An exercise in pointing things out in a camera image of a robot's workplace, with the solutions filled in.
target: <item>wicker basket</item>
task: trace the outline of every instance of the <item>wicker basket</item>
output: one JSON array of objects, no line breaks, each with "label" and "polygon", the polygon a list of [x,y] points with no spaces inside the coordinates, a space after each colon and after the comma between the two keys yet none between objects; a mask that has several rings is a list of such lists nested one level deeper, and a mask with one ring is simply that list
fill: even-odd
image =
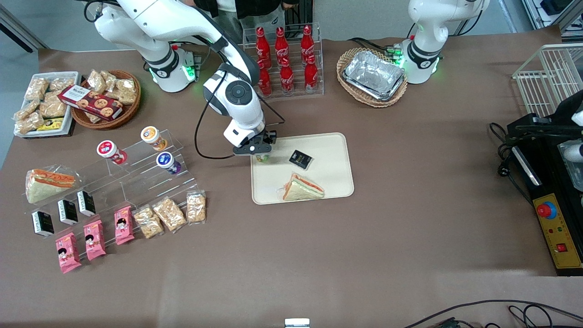
[{"label": "wicker basket", "polygon": [[[97,130],[114,129],[114,128],[118,128],[118,127],[124,125],[125,123],[127,123],[138,111],[138,107],[140,106],[140,96],[142,95],[142,90],[140,88],[140,83],[138,82],[138,79],[136,79],[135,76],[133,76],[130,73],[127,73],[125,71],[109,71],[109,73],[113,74],[118,79],[133,79],[134,80],[134,85],[135,85],[136,91],[138,93],[136,95],[136,101],[129,106],[124,105],[124,107],[123,107],[124,111],[115,120],[113,120],[111,122],[101,120],[95,124],[91,123],[91,121],[89,120],[87,115],[85,115],[84,111],[82,111],[81,109],[71,107],[71,114],[73,114],[73,118],[75,119],[75,121],[78,124],[81,124],[82,126],[84,126],[86,128],[97,129]],[[89,88],[89,84],[87,83],[87,80],[85,80],[83,83],[81,83],[81,86],[84,88]]]},{"label": "wicker basket", "polygon": [[403,83],[400,85],[399,89],[397,89],[397,91],[395,91],[395,94],[387,102],[382,102],[378,99],[373,98],[368,93],[365,93],[364,91],[360,90],[359,88],[344,81],[344,79],[342,78],[342,71],[344,71],[344,69],[352,61],[354,56],[361,51],[367,51],[367,50],[371,51],[373,54],[375,54],[379,58],[386,60],[386,61],[389,61],[389,58],[387,56],[379,53],[378,51],[366,49],[366,48],[354,48],[354,49],[351,49],[351,50],[345,52],[342,56],[340,56],[340,59],[338,60],[338,63],[336,64],[336,77],[338,78],[338,81],[344,87],[344,89],[346,89],[346,91],[348,91],[348,93],[350,93],[356,100],[360,101],[361,103],[367,104],[367,105],[369,105],[371,107],[375,107],[375,108],[389,107],[390,105],[396,103],[397,100],[399,100],[403,96],[403,94],[405,93],[405,90],[407,89],[407,79],[406,78],[403,81]]}]

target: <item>coca-cola bottle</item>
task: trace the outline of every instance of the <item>coca-cola bottle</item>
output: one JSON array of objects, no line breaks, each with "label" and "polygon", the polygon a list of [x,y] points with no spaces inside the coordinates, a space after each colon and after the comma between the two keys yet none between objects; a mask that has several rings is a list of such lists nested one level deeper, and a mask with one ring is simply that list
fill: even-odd
[{"label": "coca-cola bottle", "polygon": [[304,71],[305,77],[305,91],[307,93],[314,93],[318,89],[318,68],[316,67],[316,57],[311,54],[307,58],[307,65]]},{"label": "coca-cola bottle", "polygon": [[257,61],[259,65],[259,89],[264,98],[271,96],[271,81],[269,80],[269,72],[265,68],[264,61]]},{"label": "coca-cola bottle", "polygon": [[282,59],[289,60],[290,46],[287,44],[286,37],[283,35],[283,27],[275,30],[277,38],[275,39],[275,52],[278,56],[278,65],[282,65]]},{"label": "coca-cola bottle", "polygon": [[279,71],[282,79],[282,91],[286,96],[293,95],[293,71],[290,68],[290,61],[287,58],[282,58],[282,69]]},{"label": "coca-cola bottle", "polygon": [[257,43],[255,43],[257,56],[259,56],[260,61],[263,61],[265,68],[271,68],[271,50],[265,38],[265,30],[263,27],[257,27],[255,34],[257,35]]},{"label": "coca-cola bottle", "polygon": [[304,26],[304,37],[301,38],[301,64],[305,67],[308,57],[314,53],[314,40],[312,39],[312,27]]}]

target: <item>gray floor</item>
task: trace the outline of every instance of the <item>gray floor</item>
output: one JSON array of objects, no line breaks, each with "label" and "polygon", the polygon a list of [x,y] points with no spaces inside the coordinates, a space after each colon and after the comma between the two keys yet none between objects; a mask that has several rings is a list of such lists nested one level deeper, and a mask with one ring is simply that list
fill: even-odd
[{"label": "gray floor", "polygon": [[[476,27],[468,33],[497,34],[532,29],[520,0],[490,0]],[[73,0],[0,0],[7,10],[44,41],[49,48],[65,51],[113,50],[83,18],[83,3]],[[326,39],[346,40],[405,37],[411,27],[406,0],[318,0],[314,21],[320,22]],[[457,24],[449,23],[455,30]],[[20,109],[30,77],[38,72],[37,55],[29,54],[0,33],[0,162],[12,142],[12,113]]]}]

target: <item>brown table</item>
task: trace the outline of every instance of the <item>brown table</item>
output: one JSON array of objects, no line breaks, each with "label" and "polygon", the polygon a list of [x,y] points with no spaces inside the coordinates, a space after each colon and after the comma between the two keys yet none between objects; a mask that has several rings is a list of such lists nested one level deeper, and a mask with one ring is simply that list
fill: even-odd
[{"label": "brown table", "polygon": [[[427,83],[410,85],[396,105],[377,110],[356,102],[336,80],[336,60],[355,45],[325,41],[326,94],[273,106],[287,118],[281,137],[346,136],[354,194],[266,206],[252,202],[249,158],[195,154],[202,83],[164,93],[134,51],[42,51],[43,72],[135,74],[142,107],[114,131],[78,127],[70,138],[13,141],[0,173],[0,322],[255,328],[309,317],[313,327],[400,327],[486,298],[583,313],[583,278],[554,276],[531,207],[496,175],[497,142],[487,133],[489,122],[506,125],[524,113],[511,73],[541,45],[559,42],[557,29],[450,38],[445,60]],[[206,65],[203,81],[216,64],[215,57]],[[207,114],[199,136],[204,153],[229,152],[222,137],[228,122]],[[208,191],[208,223],[136,240],[79,272],[61,274],[54,244],[34,235],[22,214],[26,171],[53,163],[81,168],[97,160],[99,141],[111,138],[125,147],[150,124],[170,129],[185,144],[187,164]],[[451,315],[511,324],[504,305]],[[555,324],[568,322],[556,316]]]}]

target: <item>yellow control panel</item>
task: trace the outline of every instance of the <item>yellow control panel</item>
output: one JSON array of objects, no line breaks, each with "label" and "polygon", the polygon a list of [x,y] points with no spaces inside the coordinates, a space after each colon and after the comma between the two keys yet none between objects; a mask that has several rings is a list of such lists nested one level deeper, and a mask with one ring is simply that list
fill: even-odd
[{"label": "yellow control panel", "polygon": [[557,268],[583,267],[554,193],[532,202],[553,256],[554,266]]}]

